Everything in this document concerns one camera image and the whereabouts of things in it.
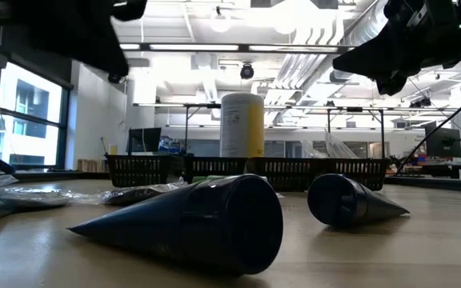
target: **yellow label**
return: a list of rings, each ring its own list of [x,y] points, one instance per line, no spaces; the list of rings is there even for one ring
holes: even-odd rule
[[[248,157],[264,157],[264,109],[251,105],[248,110]]]

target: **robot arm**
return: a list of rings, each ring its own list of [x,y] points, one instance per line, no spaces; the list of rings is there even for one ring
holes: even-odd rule
[[[135,20],[145,7],[146,0],[5,0],[0,1],[0,26],[24,25],[36,49],[127,76],[129,66],[110,17]]]
[[[376,38],[334,60],[334,68],[376,81],[394,95],[422,68],[461,61],[461,0],[390,0]]]

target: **plastic basket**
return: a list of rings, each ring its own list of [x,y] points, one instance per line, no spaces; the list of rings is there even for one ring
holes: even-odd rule
[[[344,174],[365,187],[378,191],[383,187],[388,159],[327,159],[327,173]]]
[[[279,192],[307,190],[316,177],[325,172],[324,159],[251,158],[247,173],[266,176]]]
[[[194,176],[240,175],[245,170],[248,158],[185,157],[185,180],[192,182]]]
[[[107,155],[106,158],[115,187],[177,182],[184,171],[180,157]]]

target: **table surface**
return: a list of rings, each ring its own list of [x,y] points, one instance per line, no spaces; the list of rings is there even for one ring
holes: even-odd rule
[[[50,185],[110,187],[78,180]],[[319,223],[305,195],[281,199],[279,256],[258,275],[207,276],[87,241],[66,230],[114,208],[74,205],[0,218],[0,288],[453,287],[461,286],[461,192],[385,186],[410,217],[336,231]]]

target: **black cone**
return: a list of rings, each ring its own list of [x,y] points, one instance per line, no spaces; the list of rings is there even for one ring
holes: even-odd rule
[[[283,216],[273,188],[244,175],[195,183],[70,230],[190,266],[257,274],[279,252]]]
[[[338,174],[326,174],[312,182],[307,202],[320,222],[337,227],[410,213],[381,194]]]

